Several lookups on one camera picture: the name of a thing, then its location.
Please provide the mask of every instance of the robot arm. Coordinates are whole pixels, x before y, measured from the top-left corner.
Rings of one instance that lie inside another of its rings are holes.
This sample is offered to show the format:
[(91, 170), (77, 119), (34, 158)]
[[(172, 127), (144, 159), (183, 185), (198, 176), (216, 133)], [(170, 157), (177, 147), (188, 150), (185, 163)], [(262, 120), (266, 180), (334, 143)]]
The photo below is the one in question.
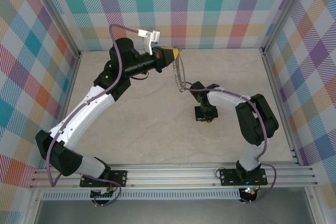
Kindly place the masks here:
[[(212, 84), (207, 89), (224, 90), (219, 85)], [(237, 161), (236, 174), (240, 178), (242, 184), (249, 182), (250, 178), (260, 169), (260, 161), (258, 155), (264, 150), (265, 141), (261, 123), (255, 117), (253, 108), (250, 104), (242, 99), (229, 93), (217, 91), (201, 91), (195, 92), (192, 90), (205, 89), (200, 83), (196, 82), (190, 87), (191, 94), (201, 104), (195, 107), (195, 115), (197, 121), (211, 122), (218, 117), (216, 106), (235, 111), (237, 113), (241, 133), (246, 140), (242, 157)], [(258, 109), (261, 118), (264, 122), (267, 138), (270, 139), (274, 132), (279, 128), (271, 108), (266, 99), (261, 94), (253, 97), (244, 96), (250, 100)]]
[[(154, 39), (157, 41), (159, 37), (158, 32), (145, 31), (143, 33), (142, 30), (139, 30), (139, 36), (141, 35), (142, 37), (146, 36), (144, 40), (145, 48), (147, 48), (148, 43), (155, 42)], [(50, 143), (59, 133), (51, 149), (50, 163), (64, 176), (77, 173), (94, 178), (110, 179), (110, 167), (98, 158), (84, 157), (74, 152), (76, 145), (92, 122), (129, 88), (132, 76), (146, 73), (151, 69), (162, 72), (162, 69), (171, 64), (178, 55), (178, 49), (162, 47), (146, 49), (144, 54), (139, 54), (134, 49), (133, 41), (128, 38), (120, 38), (116, 43), (122, 56), (122, 75), (117, 85), (106, 94), (92, 100), (93, 97), (101, 94), (117, 79), (119, 72), (118, 58), (115, 48), (112, 47), (109, 51), (110, 60), (93, 82), (93, 86), (83, 100), (48, 133), (40, 131), (35, 137), (41, 156), (46, 159)], [(74, 114), (80, 106), (83, 106), (83, 108), (77, 114)], [(63, 130), (60, 130), (67, 119), (70, 119), (70, 121)]]

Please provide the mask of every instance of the beige floor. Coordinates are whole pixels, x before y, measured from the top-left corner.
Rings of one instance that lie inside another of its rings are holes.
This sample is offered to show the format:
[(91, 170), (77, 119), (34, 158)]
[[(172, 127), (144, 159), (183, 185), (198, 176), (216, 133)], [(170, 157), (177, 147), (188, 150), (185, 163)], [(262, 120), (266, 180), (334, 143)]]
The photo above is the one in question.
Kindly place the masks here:
[[(72, 93), (72, 110), (109, 59), (107, 51), (84, 52)], [(187, 81), (216, 83), (246, 95), (263, 94), (278, 121), (272, 91), (258, 49), (183, 50)], [(218, 108), (212, 123), (196, 122), (196, 100), (179, 93), (172, 66), (145, 81), (132, 80), (124, 95), (92, 124), (76, 151), (107, 163), (236, 162), (245, 140), (235, 113)], [(290, 161), (285, 133), (269, 143), (264, 161)]]

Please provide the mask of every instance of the cable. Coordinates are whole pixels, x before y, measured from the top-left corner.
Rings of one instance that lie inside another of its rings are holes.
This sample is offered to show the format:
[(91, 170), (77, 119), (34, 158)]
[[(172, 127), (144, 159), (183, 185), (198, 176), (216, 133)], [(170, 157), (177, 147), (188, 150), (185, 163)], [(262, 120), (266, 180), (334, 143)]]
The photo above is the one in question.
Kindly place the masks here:
[(91, 176), (88, 176), (88, 175), (85, 175), (86, 177), (90, 178), (90, 179), (94, 179), (94, 180), (97, 180), (97, 181), (101, 181), (101, 182), (107, 182), (107, 183), (110, 183), (110, 184), (114, 184), (116, 185), (117, 187), (119, 187), (119, 192), (117, 194), (117, 196), (114, 198), (114, 199), (110, 199), (108, 202), (106, 202), (105, 204), (98, 204), (96, 202), (96, 198), (98, 198), (98, 196), (94, 196), (93, 198), (93, 202), (96, 204), (96, 206), (98, 207), (105, 207), (105, 206), (108, 206), (109, 204), (112, 204), (113, 202), (115, 202), (119, 196), (121, 195), (121, 186), (117, 183), (117, 182), (114, 182), (112, 180), (107, 180), (107, 179), (101, 179), (101, 178), (94, 178), (94, 177), (91, 177)]
[(134, 76), (132, 76), (132, 77), (130, 77), (130, 78), (131, 78), (131, 79), (134, 79), (134, 80), (138, 80), (138, 81), (143, 81), (143, 80), (147, 79), (148, 76), (149, 76), (149, 72), (146, 71), (146, 77), (144, 77), (144, 78), (138, 78), (138, 77), (134, 77)]
[[(177, 57), (176, 60), (181, 60), (181, 56), (179, 55)], [(183, 61), (181, 60), (181, 66), (182, 66), (182, 72), (183, 72), (183, 80), (184, 80), (184, 89), (185, 90), (188, 90), (188, 91), (193, 91), (193, 92), (202, 92), (202, 91), (215, 91), (215, 92), (220, 92), (220, 93), (226, 93), (226, 94), (230, 94), (230, 95), (233, 95), (235, 97), (238, 97), (238, 98), (241, 98), (243, 99), (244, 101), (248, 102), (248, 104), (251, 105), (251, 107), (253, 108), (253, 110), (256, 112), (258, 118), (259, 118), (259, 121), (260, 121), (260, 124), (261, 124), (261, 128), (262, 128), (262, 133), (264, 135), (264, 149), (262, 150), (262, 152), (256, 157), (256, 160), (257, 162), (260, 162), (262, 165), (264, 166), (269, 166), (271, 167), (273, 170), (274, 170), (274, 180), (271, 184), (271, 186), (269, 187), (269, 189), (267, 190), (267, 192), (261, 196), (260, 198), (256, 199), (255, 201), (253, 201), (253, 203), (256, 203), (262, 199), (264, 199), (269, 193), (270, 191), (273, 189), (274, 185), (275, 185), (275, 182), (277, 180), (277, 171), (275, 169), (275, 167), (271, 164), (267, 164), (267, 163), (263, 163), (261, 162), (259, 159), (261, 156), (263, 156), (266, 152), (266, 149), (267, 149), (267, 132), (266, 132), (266, 128), (265, 128), (265, 124), (264, 124), (264, 121), (257, 109), (257, 107), (249, 100), (247, 99), (246, 97), (242, 96), (242, 95), (239, 95), (239, 94), (236, 94), (236, 93), (233, 93), (233, 92), (230, 92), (230, 91), (226, 91), (226, 90), (220, 90), (220, 89), (190, 89), (190, 88), (187, 88), (186, 87), (186, 84), (190, 84), (192, 85), (190, 82), (187, 82), (185, 81), (185, 72), (184, 72), (184, 66), (183, 66)], [(179, 70), (179, 64), (177, 64), (177, 69), (175, 70), (177, 74), (180, 74), (180, 70)]]
[(259, 186), (258, 186), (258, 191), (260, 191), (260, 187), (261, 187), (261, 182), (260, 182), (260, 178), (257, 176), (257, 180), (258, 180), (258, 184), (259, 184)]
[(69, 115), (69, 117), (65, 120), (65, 122), (62, 124), (61, 128), (59, 129), (59, 131), (56, 133), (54, 139), (52, 140), (52, 142), (50, 143), (49, 145), (49, 148), (48, 148), (48, 152), (47, 152), (47, 157), (46, 157), (46, 161), (47, 161), (47, 174), (48, 174), (48, 179), (49, 179), (49, 182), (50, 182), (50, 185), (52, 187), (55, 187), (56, 184), (57, 184), (57, 181), (58, 179), (60, 178), (61, 176), (61, 173), (56, 177), (55, 181), (52, 179), (52, 175), (51, 175), (51, 170), (50, 170), (50, 155), (51, 155), (51, 150), (57, 140), (57, 138), (60, 136), (60, 132), (62, 132), (65, 127), (67, 126), (67, 124), (70, 122), (70, 120), (72, 118), (74, 118), (74, 116), (82, 109), (84, 108), (85, 106), (88, 106), (90, 105), (90, 103), (92, 101), (94, 101), (95, 99), (101, 97), (102, 95), (106, 94), (107, 92), (109, 92), (111, 89), (113, 89), (113, 87), (115, 85), (117, 85), (117, 83), (119, 82), (120, 78), (121, 78), (121, 74), (122, 74), (122, 60), (121, 60), (121, 55), (120, 55), (120, 51), (119, 51), (119, 48), (118, 48), (118, 45), (116, 43), (116, 39), (114, 38), (114, 35), (113, 35), (113, 27), (119, 27), (119, 28), (122, 28), (122, 29), (125, 29), (125, 30), (128, 30), (128, 31), (131, 31), (133, 33), (138, 33), (137, 30), (133, 30), (133, 29), (130, 29), (130, 28), (127, 28), (127, 27), (124, 27), (124, 26), (120, 26), (120, 25), (117, 25), (117, 24), (111, 24), (109, 26), (109, 31), (110, 31), (110, 36), (111, 36), (111, 39), (112, 39), (112, 43), (113, 43), (113, 46), (114, 48), (116, 49), (116, 53), (117, 53), (117, 58), (118, 58), (118, 63), (119, 63), (119, 72), (118, 72), (118, 76), (116, 78), (116, 80), (114, 81), (114, 83), (108, 87), (107, 89), (105, 89), (104, 91), (102, 91), (101, 93), (97, 94), (95, 97), (92, 97), (91, 99), (89, 99), (87, 101), (87, 103), (83, 103), (81, 106), (79, 106), (73, 113), (71, 113)]
[(220, 177), (217, 176), (217, 173), (218, 173), (218, 171), (219, 171), (220, 169), (225, 169), (225, 168), (224, 168), (224, 167), (220, 167), (220, 168), (218, 168), (217, 171), (215, 172), (215, 176), (216, 176), (216, 178), (218, 178), (218, 179), (220, 179)]

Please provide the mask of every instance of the white plastic clip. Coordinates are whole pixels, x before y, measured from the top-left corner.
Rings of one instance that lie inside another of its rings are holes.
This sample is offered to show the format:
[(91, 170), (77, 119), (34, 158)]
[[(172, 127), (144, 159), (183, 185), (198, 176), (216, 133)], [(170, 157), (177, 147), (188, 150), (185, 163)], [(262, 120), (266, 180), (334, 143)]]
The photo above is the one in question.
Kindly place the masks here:
[(157, 44), (159, 42), (160, 32), (157, 30), (147, 31), (147, 30), (139, 29), (138, 36), (144, 38), (143, 47), (146, 52), (152, 55), (153, 52), (152, 52), (151, 44), (152, 43)]

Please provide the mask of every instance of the plaid wallpaper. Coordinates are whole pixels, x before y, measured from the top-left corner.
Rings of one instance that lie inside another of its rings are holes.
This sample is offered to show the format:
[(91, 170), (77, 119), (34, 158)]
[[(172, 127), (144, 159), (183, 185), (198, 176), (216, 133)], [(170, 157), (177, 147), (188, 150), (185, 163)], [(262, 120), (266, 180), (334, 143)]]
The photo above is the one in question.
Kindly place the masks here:
[(336, 223), (336, 0), (299, 0), (270, 53), (303, 162)]
[(40, 0), (0, 0), (0, 223), (23, 216), (35, 134), (58, 122), (74, 62)]
[[(156, 27), (160, 45), (181, 48), (258, 48), (276, 0), (54, 0), (84, 50), (109, 50), (108, 25)], [(142, 39), (132, 37), (137, 48)]]
[(282, 14), (282, 11), (283, 11), (285, 5), (287, 4), (287, 2), (288, 2), (288, 0), (282, 0), (282, 1), (281, 1), (281, 4), (280, 4), (279, 7), (278, 7), (278, 10), (277, 10), (277, 12), (276, 12), (276, 14), (275, 14), (275, 16), (274, 16), (274, 18), (273, 18), (273, 20), (272, 20), (272, 23), (270, 24), (270, 26), (269, 26), (269, 28), (268, 28), (268, 30), (267, 30), (267, 33), (266, 33), (266, 35), (265, 35), (265, 37), (264, 37), (264, 39), (263, 39), (263, 41), (262, 41), (262, 43), (261, 43), (261, 47), (264, 47), (264, 46), (265, 46), (265, 44), (266, 44), (266, 42), (267, 42), (267, 40), (268, 40), (268, 38), (269, 38), (271, 32), (273, 31), (274, 25), (275, 25), (275, 24), (277, 23), (277, 21), (279, 20), (281, 14)]

